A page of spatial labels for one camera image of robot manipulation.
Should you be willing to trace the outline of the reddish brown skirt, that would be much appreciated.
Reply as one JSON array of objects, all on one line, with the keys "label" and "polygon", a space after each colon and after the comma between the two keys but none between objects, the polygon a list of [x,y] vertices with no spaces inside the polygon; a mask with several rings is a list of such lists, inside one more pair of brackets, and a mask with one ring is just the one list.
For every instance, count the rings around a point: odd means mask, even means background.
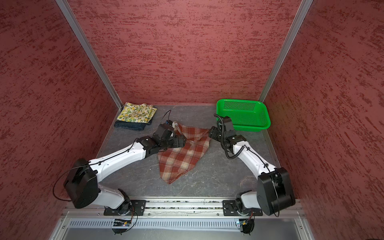
[{"label": "reddish brown skirt", "polygon": [[160,177],[167,184],[191,171],[208,151],[211,140],[209,129],[188,127],[178,122],[173,127],[177,134],[182,134],[187,140],[183,148],[158,153]]}]

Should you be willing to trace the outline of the green plastic basket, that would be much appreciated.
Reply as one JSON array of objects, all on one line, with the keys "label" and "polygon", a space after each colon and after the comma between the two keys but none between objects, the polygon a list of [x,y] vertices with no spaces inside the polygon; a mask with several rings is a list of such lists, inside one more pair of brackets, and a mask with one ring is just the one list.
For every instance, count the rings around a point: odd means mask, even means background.
[{"label": "green plastic basket", "polygon": [[221,99],[216,107],[217,115],[231,118],[236,131],[260,132],[271,126],[267,107],[262,102]]}]

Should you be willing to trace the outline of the yellow floral skirt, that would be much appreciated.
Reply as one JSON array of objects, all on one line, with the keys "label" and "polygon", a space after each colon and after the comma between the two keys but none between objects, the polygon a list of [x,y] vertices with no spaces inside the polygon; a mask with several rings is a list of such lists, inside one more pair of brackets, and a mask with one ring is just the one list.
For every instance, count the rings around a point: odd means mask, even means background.
[{"label": "yellow floral skirt", "polygon": [[121,113],[117,117],[117,121],[147,124],[157,110],[153,105],[125,103]]}]

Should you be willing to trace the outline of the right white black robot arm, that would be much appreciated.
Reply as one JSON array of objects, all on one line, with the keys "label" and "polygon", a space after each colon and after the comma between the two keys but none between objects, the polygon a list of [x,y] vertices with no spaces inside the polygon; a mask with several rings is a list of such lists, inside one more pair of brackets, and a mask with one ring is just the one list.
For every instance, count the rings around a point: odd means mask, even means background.
[{"label": "right white black robot arm", "polygon": [[257,178],[255,191],[243,192],[236,197],[235,210],[239,214],[244,216],[257,209],[267,216],[278,216],[280,211],[296,204],[290,174],[285,168],[269,163],[235,131],[212,127],[209,137],[220,142],[228,159],[240,159]]}]

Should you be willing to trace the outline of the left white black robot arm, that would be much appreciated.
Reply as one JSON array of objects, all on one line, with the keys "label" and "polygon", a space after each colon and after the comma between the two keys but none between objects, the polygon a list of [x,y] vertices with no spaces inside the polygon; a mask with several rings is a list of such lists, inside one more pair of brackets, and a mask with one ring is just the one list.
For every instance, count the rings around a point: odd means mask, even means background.
[{"label": "left white black robot arm", "polygon": [[183,148],[186,141],[185,136],[177,134],[162,139],[146,136],[135,139],[128,147],[110,155],[91,161],[79,159],[69,171],[64,188],[76,209],[98,205],[112,210],[128,211],[131,205],[129,196],[123,190],[105,187],[101,182],[134,162],[161,151]]}]

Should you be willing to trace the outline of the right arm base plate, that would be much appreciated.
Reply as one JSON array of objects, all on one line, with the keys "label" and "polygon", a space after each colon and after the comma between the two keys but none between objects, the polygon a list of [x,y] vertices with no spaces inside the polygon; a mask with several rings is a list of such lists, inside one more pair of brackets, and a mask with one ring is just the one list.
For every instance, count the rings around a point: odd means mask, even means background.
[{"label": "right arm base plate", "polygon": [[258,208],[252,208],[247,209],[243,207],[242,204],[240,204],[237,200],[223,200],[223,213],[226,217],[261,217],[263,216],[263,212],[261,209]]}]

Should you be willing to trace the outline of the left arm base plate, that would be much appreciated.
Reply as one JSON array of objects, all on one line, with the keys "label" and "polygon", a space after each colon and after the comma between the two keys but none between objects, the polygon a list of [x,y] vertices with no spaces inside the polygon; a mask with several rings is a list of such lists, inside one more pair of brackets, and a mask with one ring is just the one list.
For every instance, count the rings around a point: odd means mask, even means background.
[{"label": "left arm base plate", "polygon": [[105,207],[104,216],[143,216],[146,203],[146,200],[124,201],[117,209]]}]

